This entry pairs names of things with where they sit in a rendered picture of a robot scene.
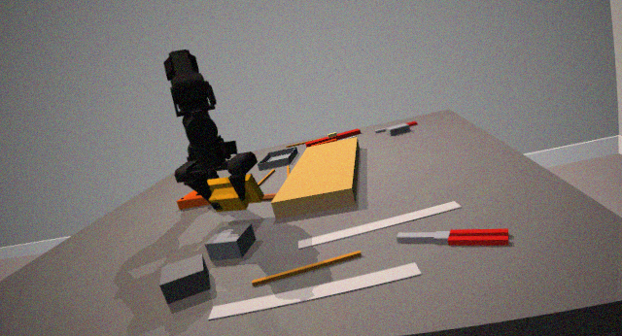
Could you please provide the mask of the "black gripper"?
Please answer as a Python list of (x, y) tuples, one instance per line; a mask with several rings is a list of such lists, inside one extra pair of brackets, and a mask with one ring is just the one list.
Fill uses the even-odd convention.
[(258, 162), (256, 156), (248, 151), (235, 155), (231, 160), (226, 160), (226, 153), (220, 145), (221, 135), (218, 135), (215, 142), (208, 147), (200, 148), (194, 146), (188, 148), (189, 152), (194, 152), (197, 160), (186, 162), (175, 170), (177, 183), (191, 187), (206, 200), (212, 195), (206, 181), (209, 172), (228, 170), (231, 174), (229, 180), (241, 201), (245, 199), (245, 177)]

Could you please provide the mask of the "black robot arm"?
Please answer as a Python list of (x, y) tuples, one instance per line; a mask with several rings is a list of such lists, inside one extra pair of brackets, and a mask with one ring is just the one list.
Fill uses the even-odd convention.
[[(167, 80), (171, 81), (170, 91), (176, 117), (183, 116), (182, 123), (188, 140), (200, 148), (210, 146), (218, 136), (218, 128), (208, 111), (215, 110), (217, 100), (212, 86), (204, 82), (199, 73), (195, 56), (189, 50), (171, 51), (164, 61), (164, 67)], [(190, 143), (188, 148), (191, 147)], [(227, 159), (231, 159), (232, 154), (238, 154), (236, 141), (225, 142), (222, 138), (220, 145)]]

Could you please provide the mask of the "white flat strip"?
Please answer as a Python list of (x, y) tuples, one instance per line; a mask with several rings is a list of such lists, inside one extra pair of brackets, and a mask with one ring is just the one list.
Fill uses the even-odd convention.
[(240, 302), (213, 306), (209, 320), (224, 319), (236, 315), (244, 315), (261, 310), (269, 310), (291, 305), (298, 302), (307, 302), (333, 295), (380, 286), (400, 280), (422, 275), (415, 262), (401, 265), (376, 273), (358, 276), (320, 286), (304, 287), (265, 297), (257, 297)]
[(385, 227), (389, 227), (389, 226), (394, 226), (394, 225), (406, 223), (406, 222), (409, 222), (409, 221), (412, 221), (412, 220), (416, 220), (416, 219), (420, 219), (420, 218), (427, 218), (427, 217), (430, 217), (430, 216), (446, 213), (446, 212), (457, 210), (457, 209), (460, 209), (460, 208), (461, 208), (461, 206), (458, 203), (456, 203), (455, 201), (453, 201), (453, 202), (449, 202), (449, 203), (446, 203), (446, 204), (442, 204), (442, 205), (434, 206), (434, 207), (431, 207), (431, 208), (427, 208), (427, 209), (424, 209), (424, 210), (412, 212), (412, 213), (409, 213), (409, 214), (405, 214), (405, 215), (401, 215), (401, 216), (397, 216), (397, 217), (393, 217), (393, 218), (385, 218), (385, 219), (377, 220), (377, 221), (370, 222), (370, 223), (367, 223), (367, 224), (351, 227), (351, 228), (348, 228), (348, 229), (345, 229), (345, 230), (341, 230), (341, 231), (337, 231), (337, 232), (333, 232), (333, 233), (328, 233), (328, 234), (324, 234), (324, 235), (320, 235), (320, 236), (316, 236), (316, 237), (300, 240), (300, 241), (298, 241), (298, 249), (300, 250), (300, 249), (304, 249), (304, 248), (320, 245), (320, 244), (323, 244), (323, 243), (327, 243), (327, 242), (331, 242), (331, 241), (335, 241), (335, 240), (339, 240), (339, 239), (343, 239), (343, 238), (359, 235), (359, 234), (362, 234), (362, 233), (365, 233), (365, 232), (369, 232), (369, 231), (373, 231), (373, 230), (377, 230), (377, 229), (381, 229), (381, 228), (385, 228)]

